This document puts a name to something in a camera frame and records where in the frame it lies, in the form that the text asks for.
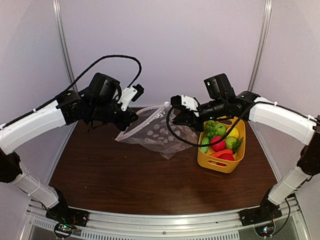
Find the green toy grapes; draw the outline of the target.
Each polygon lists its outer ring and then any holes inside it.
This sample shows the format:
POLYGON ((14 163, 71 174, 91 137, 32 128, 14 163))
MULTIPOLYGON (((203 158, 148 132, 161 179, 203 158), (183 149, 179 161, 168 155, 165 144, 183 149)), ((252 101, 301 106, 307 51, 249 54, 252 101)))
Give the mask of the green toy grapes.
POLYGON ((216 131, 216 124, 213 120, 209 120, 206 122, 205 127, 204 127, 204 132, 206 136, 209 138, 214 138, 217 136, 217 131, 216 131))

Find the green toy cucumber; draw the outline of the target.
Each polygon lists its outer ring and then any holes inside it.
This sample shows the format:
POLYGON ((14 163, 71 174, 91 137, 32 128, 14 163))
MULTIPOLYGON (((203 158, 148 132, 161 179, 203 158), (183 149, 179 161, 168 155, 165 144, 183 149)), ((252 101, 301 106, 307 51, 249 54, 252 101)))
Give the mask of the green toy cucumber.
MULTIPOLYGON (((204 136, 201 141, 201 145, 208 145, 211 142, 211 139, 208 136, 204 136)), ((208 153, 209 146, 201 146, 199 148, 204 154, 208 153)))

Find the clear zip top bag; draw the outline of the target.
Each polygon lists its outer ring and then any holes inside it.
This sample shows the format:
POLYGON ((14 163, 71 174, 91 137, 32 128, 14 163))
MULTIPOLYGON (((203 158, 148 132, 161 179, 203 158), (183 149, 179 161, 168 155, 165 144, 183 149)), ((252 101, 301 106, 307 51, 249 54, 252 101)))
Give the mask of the clear zip top bag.
POLYGON ((168 130, 167 113, 171 105, 168 101, 161 105, 142 108, 136 112, 138 120, 115 138, 117 142, 138 144, 163 158, 170 159, 174 154, 192 146, 177 139, 168 130))

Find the green toy apple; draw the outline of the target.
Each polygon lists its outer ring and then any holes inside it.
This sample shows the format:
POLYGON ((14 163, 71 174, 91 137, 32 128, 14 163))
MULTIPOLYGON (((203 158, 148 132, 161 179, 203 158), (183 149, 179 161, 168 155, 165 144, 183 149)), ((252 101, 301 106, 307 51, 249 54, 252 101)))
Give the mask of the green toy apple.
POLYGON ((215 124, 214 130, 215 130, 215 135, 216 136, 222 137, 226 133, 226 127, 222 123, 215 124))

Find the red toy apple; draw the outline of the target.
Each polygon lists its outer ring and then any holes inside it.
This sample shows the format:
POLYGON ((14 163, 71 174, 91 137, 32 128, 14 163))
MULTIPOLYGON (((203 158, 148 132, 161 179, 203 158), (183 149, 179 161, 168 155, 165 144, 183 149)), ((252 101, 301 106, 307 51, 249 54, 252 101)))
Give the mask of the red toy apple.
POLYGON ((219 152, 226 149, 226 141, 224 139, 223 140, 221 139, 222 139, 221 136, 216 136, 212 138, 212 140, 210 141, 211 144, 214 143, 214 145, 211 146, 211 149, 214 152, 219 152))

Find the orange toy carrot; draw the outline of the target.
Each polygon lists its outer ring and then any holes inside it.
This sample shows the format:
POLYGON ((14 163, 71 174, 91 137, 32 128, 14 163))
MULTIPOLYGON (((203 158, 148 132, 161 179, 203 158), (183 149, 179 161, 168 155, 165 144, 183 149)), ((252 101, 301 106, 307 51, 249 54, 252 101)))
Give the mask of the orange toy carrot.
POLYGON ((224 149, 224 150, 220 150, 215 153, 212 153, 210 156, 214 158, 219 158, 223 154, 233 155, 233 151, 231 149, 224 149))

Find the yellow toy lemon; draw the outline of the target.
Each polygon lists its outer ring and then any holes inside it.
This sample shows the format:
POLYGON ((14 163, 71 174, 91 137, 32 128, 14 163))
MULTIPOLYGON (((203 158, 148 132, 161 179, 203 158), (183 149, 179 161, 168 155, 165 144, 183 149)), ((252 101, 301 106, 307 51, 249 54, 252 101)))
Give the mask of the yellow toy lemon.
POLYGON ((239 133, 239 131, 238 131, 238 129, 236 128, 236 127, 234 127, 232 130, 231 130, 231 132, 228 134, 228 138, 235 138, 235 139, 238 139, 239 138, 239 135, 240 135, 240 133, 239 133))

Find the red toy pepper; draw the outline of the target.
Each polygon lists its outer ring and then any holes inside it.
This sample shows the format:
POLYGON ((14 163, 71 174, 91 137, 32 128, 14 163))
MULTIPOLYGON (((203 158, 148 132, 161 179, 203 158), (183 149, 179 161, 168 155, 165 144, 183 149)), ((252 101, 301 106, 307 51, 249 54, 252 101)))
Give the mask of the red toy pepper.
MULTIPOLYGON (((220 159, 220 160, 225 160, 225 161, 231 161, 231 162, 235 161, 233 155, 229 154, 229 153, 223 153, 220 156, 218 156, 217 158, 220 159)), ((227 166, 227 164, 221 163, 221 162, 218 162, 217 165, 221 166, 221 167, 226 167, 227 166)))

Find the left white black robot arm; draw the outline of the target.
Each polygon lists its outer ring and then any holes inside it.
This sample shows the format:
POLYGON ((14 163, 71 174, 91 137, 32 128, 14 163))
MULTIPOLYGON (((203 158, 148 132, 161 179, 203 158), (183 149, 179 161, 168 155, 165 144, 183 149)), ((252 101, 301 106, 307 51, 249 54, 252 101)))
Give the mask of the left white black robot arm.
POLYGON ((56 128, 82 120, 90 130, 114 124, 126 130, 138 115, 129 108, 144 93, 140 85, 121 89, 120 82, 108 75, 96 73, 88 87, 76 92, 67 90, 51 103, 22 117, 14 123, 0 127, 0 181, 17 186, 27 195, 42 203, 47 213, 57 222, 66 223, 73 218, 61 191, 42 183, 23 165, 15 150, 26 142, 56 128))

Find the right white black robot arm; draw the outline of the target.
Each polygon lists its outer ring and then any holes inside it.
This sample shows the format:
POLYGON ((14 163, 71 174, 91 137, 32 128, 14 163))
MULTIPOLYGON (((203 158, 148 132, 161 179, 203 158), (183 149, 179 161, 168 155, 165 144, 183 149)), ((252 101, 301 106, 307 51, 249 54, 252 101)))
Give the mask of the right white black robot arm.
POLYGON ((220 117, 252 121, 283 132, 304 144, 296 165, 264 196, 260 205, 239 212, 242 225, 272 221, 279 205, 305 182, 320 172, 320 119, 306 116, 258 94, 243 91, 236 95, 226 74, 204 80, 211 101, 200 104, 194 97, 171 97, 172 109, 179 114, 172 120, 175 125, 204 130, 204 122, 220 117))

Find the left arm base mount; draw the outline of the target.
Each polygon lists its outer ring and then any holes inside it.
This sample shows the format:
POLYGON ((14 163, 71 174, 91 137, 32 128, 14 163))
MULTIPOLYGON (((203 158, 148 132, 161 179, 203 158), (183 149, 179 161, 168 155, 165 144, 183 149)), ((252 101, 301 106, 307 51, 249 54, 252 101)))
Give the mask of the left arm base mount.
POLYGON ((54 190, 57 192, 58 203, 51 208, 43 206, 42 208, 46 210, 45 216, 61 224, 67 224, 73 227, 86 227, 89 218, 89 212, 86 210, 69 207, 63 193, 57 188, 54 190))

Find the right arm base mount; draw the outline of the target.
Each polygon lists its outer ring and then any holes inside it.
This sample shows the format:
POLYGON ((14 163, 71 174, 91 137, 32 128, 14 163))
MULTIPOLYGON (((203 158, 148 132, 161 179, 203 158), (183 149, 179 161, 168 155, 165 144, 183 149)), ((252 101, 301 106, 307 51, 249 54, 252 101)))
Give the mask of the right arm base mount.
POLYGON ((274 218, 279 218, 283 215, 279 205, 275 205, 268 200, 270 191, 271 190, 267 191, 267 193, 264 195, 259 206, 245 208, 238 212, 243 227, 269 222, 274 218))

